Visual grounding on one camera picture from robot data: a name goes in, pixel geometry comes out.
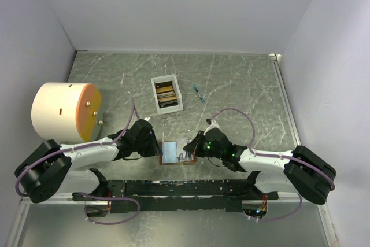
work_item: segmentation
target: white wall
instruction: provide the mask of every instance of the white wall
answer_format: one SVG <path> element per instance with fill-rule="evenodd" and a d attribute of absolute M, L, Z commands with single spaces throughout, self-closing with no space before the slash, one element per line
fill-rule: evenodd
<path fill-rule="evenodd" d="M 370 0 L 313 0 L 282 72 L 302 143 L 338 172 L 328 204 L 341 246 L 368 246 Z"/>
<path fill-rule="evenodd" d="M 77 49 L 281 53 L 311 0 L 51 0 Z"/>
<path fill-rule="evenodd" d="M 63 81 L 73 50 L 47 0 L 0 0 L 0 246 L 20 198 L 16 167 L 41 143 L 31 124 L 38 88 Z"/>

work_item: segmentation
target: cylindrical container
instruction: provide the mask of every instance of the cylindrical container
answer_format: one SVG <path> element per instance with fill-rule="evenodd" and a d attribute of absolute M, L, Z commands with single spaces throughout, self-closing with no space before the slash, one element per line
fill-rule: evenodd
<path fill-rule="evenodd" d="M 32 104 L 31 119 L 45 140 L 93 141 L 102 125 L 99 90 L 92 83 L 45 83 Z"/>

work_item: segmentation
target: marble surface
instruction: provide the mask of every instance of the marble surface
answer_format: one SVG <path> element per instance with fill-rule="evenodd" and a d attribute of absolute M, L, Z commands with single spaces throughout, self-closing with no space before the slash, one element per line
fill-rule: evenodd
<path fill-rule="evenodd" d="M 175 73 L 183 97 L 184 111 L 157 115 L 150 78 Z M 255 54 L 127 54 L 79 51 L 69 82 L 94 83 L 102 94 L 104 125 L 99 138 L 116 133 L 128 120 L 131 98 L 141 117 L 153 116 L 159 141 L 192 138 L 207 128 L 206 118 L 233 106 L 251 115 L 256 126 L 254 147 L 259 150 L 294 148 L 288 118 L 273 64 L 267 55 Z M 201 102 L 193 89 L 204 96 Z M 247 145 L 249 122 L 237 112 L 223 112 L 216 120 L 229 140 Z M 159 165 L 158 157 L 136 161 L 93 164 L 108 179 L 244 179 L 200 158 L 191 165 Z"/>

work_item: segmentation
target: white box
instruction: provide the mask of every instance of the white box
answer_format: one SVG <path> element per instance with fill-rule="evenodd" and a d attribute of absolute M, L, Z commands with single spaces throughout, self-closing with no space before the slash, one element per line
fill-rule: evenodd
<path fill-rule="evenodd" d="M 167 81 L 172 81 L 172 87 L 173 90 L 175 91 L 175 94 L 177 96 L 178 100 L 178 105 L 170 106 L 170 107 L 164 107 L 160 108 L 159 103 L 158 103 L 158 98 L 157 98 L 157 92 L 156 92 L 156 83 L 161 83 L 161 82 L 167 82 Z M 156 107 L 157 107 L 157 112 L 158 115 L 163 115 L 167 113 L 172 113 L 172 112 L 177 112 L 177 111 L 183 111 L 183 98 L 180 93 L 180 87 L 177 82 L 176 75 L 165 75 L 165 76 L 158 76 L 156 78 L 151 78 L 151 85 L 153 86 L 153 94 L 154 94 L 154 99 L 156 101 Z"/>

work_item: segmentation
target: white cylinder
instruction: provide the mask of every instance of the white cylinder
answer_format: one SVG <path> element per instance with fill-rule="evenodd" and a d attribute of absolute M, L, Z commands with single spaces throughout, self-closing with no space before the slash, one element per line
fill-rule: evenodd
<path fill-rule="evenodd" d="M 32 124 L 45 140 L 93 141 L 102 124 L 100 103 L 100 92 L 92 83 L 45 83 L 32 104 Z"/>

